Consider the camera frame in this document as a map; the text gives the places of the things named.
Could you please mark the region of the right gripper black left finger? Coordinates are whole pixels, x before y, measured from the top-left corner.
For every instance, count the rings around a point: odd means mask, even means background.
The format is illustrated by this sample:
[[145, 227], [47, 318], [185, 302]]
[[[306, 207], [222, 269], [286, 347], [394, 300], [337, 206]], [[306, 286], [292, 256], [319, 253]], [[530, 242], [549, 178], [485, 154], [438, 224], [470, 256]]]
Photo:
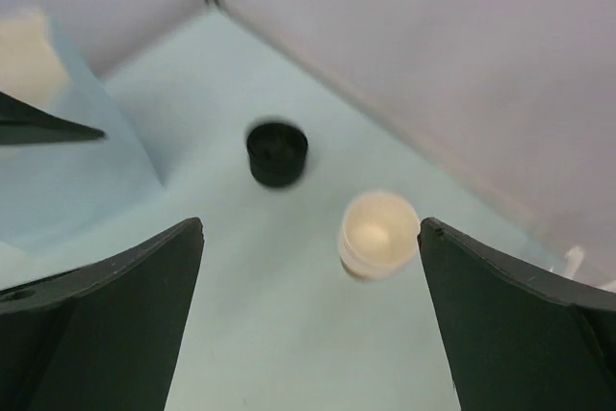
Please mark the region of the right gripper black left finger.
[[162, 410], [202, 258], [187, 218], [100, 262], [1, 293], [4, 410]]

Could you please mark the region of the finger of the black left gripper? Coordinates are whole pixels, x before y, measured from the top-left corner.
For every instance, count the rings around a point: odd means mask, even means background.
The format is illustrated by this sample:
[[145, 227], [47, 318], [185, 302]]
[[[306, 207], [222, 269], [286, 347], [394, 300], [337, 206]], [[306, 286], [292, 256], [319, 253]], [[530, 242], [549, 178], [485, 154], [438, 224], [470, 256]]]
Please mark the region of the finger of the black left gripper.
[[33, 145], [100, 141], [104, 131], [52, 116], [1, 93], [1, 144]]

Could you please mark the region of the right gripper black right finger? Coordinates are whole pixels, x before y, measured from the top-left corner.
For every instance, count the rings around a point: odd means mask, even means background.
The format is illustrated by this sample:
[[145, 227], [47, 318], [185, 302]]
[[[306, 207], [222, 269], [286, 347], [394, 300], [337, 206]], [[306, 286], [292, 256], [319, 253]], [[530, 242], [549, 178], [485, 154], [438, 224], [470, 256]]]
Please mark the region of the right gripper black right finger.
[[540, 269], [436, 218], [423, 271], [464, 410], [612, 410], [615, 295]]

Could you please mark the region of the light blue paper bag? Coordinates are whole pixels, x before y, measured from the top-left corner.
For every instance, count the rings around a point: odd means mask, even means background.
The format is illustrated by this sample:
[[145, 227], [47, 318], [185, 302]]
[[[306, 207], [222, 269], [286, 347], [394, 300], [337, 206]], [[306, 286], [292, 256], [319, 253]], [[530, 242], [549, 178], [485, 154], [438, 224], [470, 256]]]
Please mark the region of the light blue paper bag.
[[1, 91], [54, 118], [104, 132], [97, 141], [1, 148], [1, 285], [42, 267], [49, 249], [159, 195], [134, 126], [57, 23], [39, 9], [1, 17]]

